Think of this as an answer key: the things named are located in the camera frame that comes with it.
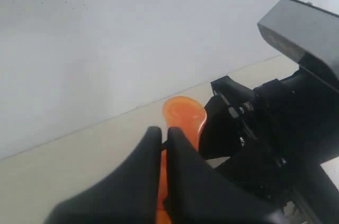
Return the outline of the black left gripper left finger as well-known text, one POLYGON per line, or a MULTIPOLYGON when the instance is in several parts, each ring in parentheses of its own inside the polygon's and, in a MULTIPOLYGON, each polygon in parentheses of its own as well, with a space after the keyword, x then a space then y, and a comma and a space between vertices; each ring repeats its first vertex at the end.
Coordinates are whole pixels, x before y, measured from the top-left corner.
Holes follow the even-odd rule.
POLYGON ((147 128, 139 144, 112 173, 58 203, 45 223, 155 223, 162 132, 147 128))

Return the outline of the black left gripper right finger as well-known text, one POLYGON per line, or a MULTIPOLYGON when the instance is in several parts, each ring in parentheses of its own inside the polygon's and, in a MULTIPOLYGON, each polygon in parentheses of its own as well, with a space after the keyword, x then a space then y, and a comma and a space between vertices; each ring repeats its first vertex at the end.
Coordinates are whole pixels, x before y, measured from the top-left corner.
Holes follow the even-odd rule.
POLYGON ((172 223, 288 223, 276 206, 217 173, 180 128, 168 129, 166 159, 166 209, 172 223))

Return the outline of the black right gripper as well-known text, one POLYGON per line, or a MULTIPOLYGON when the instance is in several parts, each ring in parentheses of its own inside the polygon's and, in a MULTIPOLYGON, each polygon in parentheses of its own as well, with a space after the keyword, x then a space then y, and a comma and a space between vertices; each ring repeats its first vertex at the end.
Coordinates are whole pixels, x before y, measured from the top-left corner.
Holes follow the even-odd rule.
POLYGON ((228 76, 211 87, 202 158, 231 156, 219 171, 236 184, 279 207, 292 201, 315 223, 338 223, 338 189, 322 167, 338 156, 338 92, 302 69, 255 89, 228 76))

